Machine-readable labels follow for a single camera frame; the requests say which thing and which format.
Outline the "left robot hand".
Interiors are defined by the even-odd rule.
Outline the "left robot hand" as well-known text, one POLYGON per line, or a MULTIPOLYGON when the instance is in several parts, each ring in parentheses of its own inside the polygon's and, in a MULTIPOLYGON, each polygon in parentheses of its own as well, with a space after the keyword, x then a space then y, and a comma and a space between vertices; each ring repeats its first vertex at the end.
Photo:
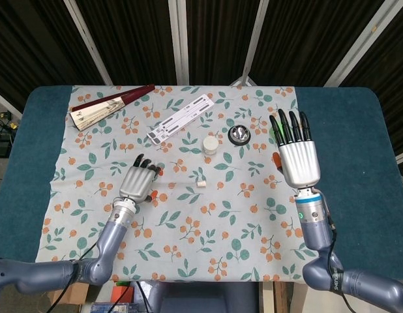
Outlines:
POLYGON ((151 202, 151 185, 161 172, 161 167, 155 166, 151 159, 144 158, 144 154, 139 154, 127 174, 119 189, 122 198, 128 198, 135 203, 151 202))

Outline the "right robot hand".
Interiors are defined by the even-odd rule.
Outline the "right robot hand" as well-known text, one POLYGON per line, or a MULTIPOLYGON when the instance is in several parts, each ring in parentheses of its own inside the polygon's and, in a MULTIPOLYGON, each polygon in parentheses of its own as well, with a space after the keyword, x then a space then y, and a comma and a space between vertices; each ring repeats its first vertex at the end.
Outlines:
POLYGON ((278 117, 270 115, 269 120, 278 147, 273 154, 278 171, 292 188, 314 187, 320 180, 320 165, 306 114, 279 109, 278 117))

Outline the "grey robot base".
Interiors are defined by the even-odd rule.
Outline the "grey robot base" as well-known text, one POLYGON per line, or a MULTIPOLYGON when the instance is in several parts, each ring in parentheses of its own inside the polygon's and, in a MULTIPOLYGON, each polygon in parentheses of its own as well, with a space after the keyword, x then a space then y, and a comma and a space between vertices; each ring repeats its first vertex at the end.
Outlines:
POLYGON ((157 282, 152 313, 259 313, 257 282, 157 282))

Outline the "green cube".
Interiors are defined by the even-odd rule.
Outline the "green cube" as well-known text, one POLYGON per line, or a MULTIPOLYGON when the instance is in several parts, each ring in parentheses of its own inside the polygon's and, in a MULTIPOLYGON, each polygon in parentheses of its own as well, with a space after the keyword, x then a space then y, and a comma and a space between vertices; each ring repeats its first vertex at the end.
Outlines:
MULTIPOLYGON (((279 120, 277 120, 277 125, 279 127, 279 130, 280 130, 280 133, 282 135, 283 140, 285 140, 283 126, 282 126, 282 123, 279 120)), ((270 138, 272 138, 274 140, 274 142, 276 142, 276 136, 275 136, 274 130, 272 128, 272 125, 270 125, 269 135, 270 135, 270 138)))

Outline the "teal felt table cover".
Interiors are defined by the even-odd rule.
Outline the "teal felt table cover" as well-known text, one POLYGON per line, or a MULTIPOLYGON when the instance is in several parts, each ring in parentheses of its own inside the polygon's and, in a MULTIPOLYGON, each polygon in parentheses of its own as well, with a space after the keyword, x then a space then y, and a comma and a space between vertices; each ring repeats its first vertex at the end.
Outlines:
MULTIPOLYGON (((32 262, 62 144, 69 85, 36 88, 0 186, 0 257, 32 262)), ((366 87, 298 87, 321 168, 319 187, 345 267, 403 280, 403 185, 376 94, 366 87)))

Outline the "silver call bell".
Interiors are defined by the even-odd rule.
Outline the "silver call bell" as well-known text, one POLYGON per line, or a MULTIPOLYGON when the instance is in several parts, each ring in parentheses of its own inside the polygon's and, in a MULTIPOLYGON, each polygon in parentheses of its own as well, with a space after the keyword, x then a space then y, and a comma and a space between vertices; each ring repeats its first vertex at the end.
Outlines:
POLYGON ((228 131, 229 141, 236 146, 243 146, 251 139, 250 131, 244 125, 234 125, 228 131))

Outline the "fruit print tablecloth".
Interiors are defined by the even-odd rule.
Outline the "fruit print tablecloth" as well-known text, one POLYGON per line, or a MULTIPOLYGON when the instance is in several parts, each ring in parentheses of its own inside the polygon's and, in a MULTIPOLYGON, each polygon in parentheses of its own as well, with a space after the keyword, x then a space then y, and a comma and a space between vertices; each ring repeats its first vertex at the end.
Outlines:
POLYGON ((273 164, 269 135, 270 115, 297 111, 296 89, 165 85, 83 131, 66 115, 36 260, 96 256, 112 201, 143 153, 168 175, 207 186, 155 181, 117 251, 113 280, 301 280, 317 254, 305 246, 295 190, 273 164), (210 110, 152 143, 147 133, 202 95, 215 103, 210 110), (234 125, 249 129, 248 144, 229 141, 234 125), (203 152, 206 136, 219 142, 214 155, 203 152))

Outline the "white folding laptop stand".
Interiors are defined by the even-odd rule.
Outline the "white folding laptop stand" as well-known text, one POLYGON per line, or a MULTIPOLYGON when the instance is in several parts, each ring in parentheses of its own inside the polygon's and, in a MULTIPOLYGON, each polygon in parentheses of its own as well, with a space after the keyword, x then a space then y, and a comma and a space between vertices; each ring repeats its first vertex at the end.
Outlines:
POLYGON ((160 145, 203 113, 210 110, 214 104, 207 95, 202 95, 161 122, 159 126, 147 133, 147 137, 153 144, 160 145))

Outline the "small white jar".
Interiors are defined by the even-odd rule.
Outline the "small white jar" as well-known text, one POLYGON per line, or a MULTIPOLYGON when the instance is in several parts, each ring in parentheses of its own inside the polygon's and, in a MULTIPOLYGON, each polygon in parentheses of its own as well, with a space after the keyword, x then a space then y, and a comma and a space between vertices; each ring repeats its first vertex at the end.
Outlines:
POLYGON ((206 155, 214 155, 217 152, 219 142, 214 136, 206 136, 203 139, 203 152, 206 155))

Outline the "orange plastic part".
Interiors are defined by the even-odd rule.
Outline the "orange plastic part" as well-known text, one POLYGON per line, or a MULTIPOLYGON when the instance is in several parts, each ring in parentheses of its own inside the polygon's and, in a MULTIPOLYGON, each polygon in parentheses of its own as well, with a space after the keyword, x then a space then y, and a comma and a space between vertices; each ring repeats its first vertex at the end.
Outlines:
POLYGON ((112 288, 111 303, 133 303, 134 287, 133 286, 114 286, 112 288))

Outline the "cardboard box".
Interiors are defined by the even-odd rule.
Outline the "cardboard box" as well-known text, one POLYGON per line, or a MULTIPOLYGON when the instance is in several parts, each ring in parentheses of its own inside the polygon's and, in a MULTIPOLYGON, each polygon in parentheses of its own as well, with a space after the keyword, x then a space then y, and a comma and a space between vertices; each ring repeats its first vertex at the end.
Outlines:
MULTIPOLYGON (((68 304, 68 305, 83 305, 85 304, 85 300, 87 297, 87 292, 89 289, 89 285, 85 283, 74 283, 72 284, 64 296, 59 301, 59 304, 68 304)), ((54 304, 59 296, 62 294, 63 290, 56 290, 48 292, 48 298, 51 301, 51 304, 54 304)))

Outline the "wooden board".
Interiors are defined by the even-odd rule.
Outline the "wooden board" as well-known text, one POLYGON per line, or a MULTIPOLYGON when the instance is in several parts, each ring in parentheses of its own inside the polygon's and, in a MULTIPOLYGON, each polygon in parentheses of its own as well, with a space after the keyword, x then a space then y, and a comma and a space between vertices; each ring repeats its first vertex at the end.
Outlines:
POLYGON ((308 286, 295 282, 260 282, 259 313, 303 313, 308 286))

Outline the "white frame post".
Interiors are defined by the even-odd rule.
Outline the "white frame post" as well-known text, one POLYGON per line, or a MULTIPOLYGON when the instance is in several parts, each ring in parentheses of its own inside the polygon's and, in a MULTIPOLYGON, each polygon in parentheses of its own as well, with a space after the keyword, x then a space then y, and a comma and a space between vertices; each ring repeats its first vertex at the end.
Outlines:
POLYGON ((186 0, 168 0, 173 57, 178 85, 190 83, 186 4, 186 0))
POLYGON ((339 87, 403 8, 403 0, 383 3, 361 31, 324 87, 339 87))
POLYGON ((243 71, 241 76, 231 84, 232 87, 256 85, 254 81, 249 78, 249 74, 254 61, 254 56, 256 54, 256 49, 258 47, 258 42, 260 39, 263 23, 267 14, 268 6, 269 6, 269 0, 260 0, 256 14, 256 19, 252 29, 248 50, 246 53, 243 71))
POLYGON ((87 51, 89 52, 91 59, 93 60, 98 73, 100 74, 105 85, 113 85, 112 79, 108 73, 108 70, 100 56, 98 48, 93 40, 93 37, 89 31, 89 28, 83 18, 81 10, 76 0, 63 0, 74 25, 76 26, 87 51))

